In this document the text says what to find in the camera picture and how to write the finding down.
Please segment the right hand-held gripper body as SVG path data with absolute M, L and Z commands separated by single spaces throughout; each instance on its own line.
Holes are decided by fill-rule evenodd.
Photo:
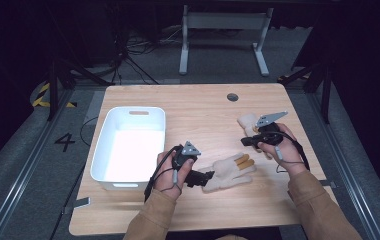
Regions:
M 287 111 L 283 111 L 262 115 L 255 124 L 259 133 L 259 141 L 269 145 L 280 144 L 283 141 L 283 134 L 276 121 L 287 114 Z

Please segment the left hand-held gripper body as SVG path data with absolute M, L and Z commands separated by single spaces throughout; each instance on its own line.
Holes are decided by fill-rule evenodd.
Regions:
M 178 146 L 172 159 L 172 166 L 175 170 L 179 170 L 188 159 L 196 161 L 200 154 L 201 152 L 190 141 L 186 141 L 184 145 Z

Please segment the beige knit glove orange fingertips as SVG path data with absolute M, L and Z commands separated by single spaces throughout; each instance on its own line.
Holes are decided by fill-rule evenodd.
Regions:
M 258 118 L 254 113 L 242 115 L 237 119 L 237 122 L 244 129 L 247 137 L 253 137 L 258 134 L 258 128 L 256 127 L 257 121 Z
M 250 183 L 249 173 L 256 171 L 255 162 L 248 154 L 238 153 L 224 160 L 217 160 L 211 166 L 202 168 L 202 173 L 213 172 L 212 178 L 202 187 L 210 193 Z

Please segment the white plastic storage bin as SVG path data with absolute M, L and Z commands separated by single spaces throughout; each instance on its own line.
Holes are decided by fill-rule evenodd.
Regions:
M 102 124 L 90 175 L 106 190 L 144 190 L 164 151 L 166 117 L 159 107 L 110 109 Z

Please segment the person's left hand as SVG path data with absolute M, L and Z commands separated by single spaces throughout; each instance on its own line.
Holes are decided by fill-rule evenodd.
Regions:
M 184 180 L 192 170 L 194 160 L 188 159 L 177 174 L 172 168 L 172 157 L 175 153 L 168 155 L 162 152 L 158 155 L 159 172 L 156 176 L 154 188 L 176 201 L 182 193 Z

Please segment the person's right hand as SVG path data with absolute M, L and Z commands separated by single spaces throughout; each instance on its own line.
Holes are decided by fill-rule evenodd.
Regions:
M 266 153 L 269 153 L 285 171 L 288 173 L 289 177 L 294 177 L 299 173 L 305 172 L 306 167 L 303 160 L 294 146 L 293 142 L 296 141 L 295 136 L 291 130 L 282 123 L 278 123 L 281 132 L 284 132 L 289 136 L 289 138 L 284 137 L 283 141 L 278 145 L 281 157 L 277 155 L 276 148 L 273 145 L 260 142 L 258 147 Z

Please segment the black metal stand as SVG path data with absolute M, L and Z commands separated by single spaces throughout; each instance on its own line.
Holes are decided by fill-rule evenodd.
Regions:
M 289 76 L 280 76 L 277 82 L 286 86 L 297 79 L 302 79 L 305 75 L 308 76 L 303 85 L 303 91 L 305 93 L 315 93 L 319 87 L 322 87 L 320 113 L 324 122 L 328 124 L 332 78 L 330 76 L 329 67 L 326 64 L 313 64 Z
M 51 121 L 55 117 L 60 107 L 58 97 L 58 83 L 61 83 L 62 87 L 68 90 L 73 89 L 76 85 L 74 77 L 71 73 L 72 70 L 80 73 L 85 78 L 93 81 L 100 86 L 112 86 L 112 83 L 103 80 L 102 78 L 86 70 L 84 67 L 81 67 L 65 59 L 55 58 L 52 61 L 51 67 L 49 69 L 50 112 L 48 121 Z

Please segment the yellow black hazard tape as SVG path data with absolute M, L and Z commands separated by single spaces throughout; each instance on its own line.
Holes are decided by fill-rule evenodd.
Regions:
M 46 92 L 49 90 L 50 83 L 44 83 L 43 86 L 40 88 L 35 100 L 32 102 L 33 107 L 50 107 L 50 101 L 44 101 L 43 98 L 46 94 Z M 76 102 L 68 102 L 66 104 L 66 107 L 68 108 L 75 108 L 78 104 Z

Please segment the white metal desk frame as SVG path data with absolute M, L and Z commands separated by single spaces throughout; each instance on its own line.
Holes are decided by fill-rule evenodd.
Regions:
M 189 7 L 183 7 L 182 16 L 182 48 L 179 64 L 179 73 L 187 74 L 189 57 L 189 29 L 236 29 L 257 30 L 260 33 L 259 40 L 252 44 L 252 50 L 262 76 L 269 75 L 262 49 L 272 20 L 274 9 L 268 8 L 262 13 L 216 13 L 216 12 L 191 12 Z

